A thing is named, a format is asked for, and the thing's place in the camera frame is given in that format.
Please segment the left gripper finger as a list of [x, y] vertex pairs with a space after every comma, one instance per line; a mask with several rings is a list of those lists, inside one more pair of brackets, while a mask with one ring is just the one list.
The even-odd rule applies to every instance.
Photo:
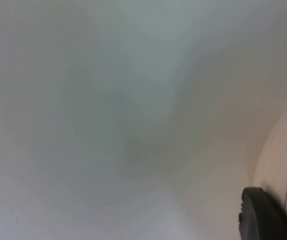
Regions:
[[287, 240], [286, 214], [268, 193], [260, 187], [246, 187], [241, 200], [241, 240]]

